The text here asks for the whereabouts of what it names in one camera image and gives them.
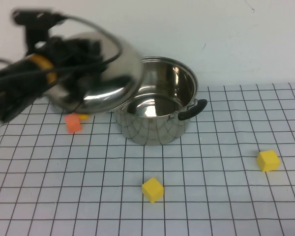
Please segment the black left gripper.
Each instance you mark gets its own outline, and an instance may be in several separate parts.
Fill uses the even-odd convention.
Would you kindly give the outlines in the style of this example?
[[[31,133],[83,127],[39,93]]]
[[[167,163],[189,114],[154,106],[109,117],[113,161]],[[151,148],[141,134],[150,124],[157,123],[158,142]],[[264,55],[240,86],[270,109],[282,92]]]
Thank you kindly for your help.
[[[48,40],[48,59],[56,68],[79,66],[78,70],[61,72],[62,100],[66,103],[81,103],[80,87],[95,87],[98,84],[98,68],[104,66],[101,41],[85,38],[63,39],[54,36]]]

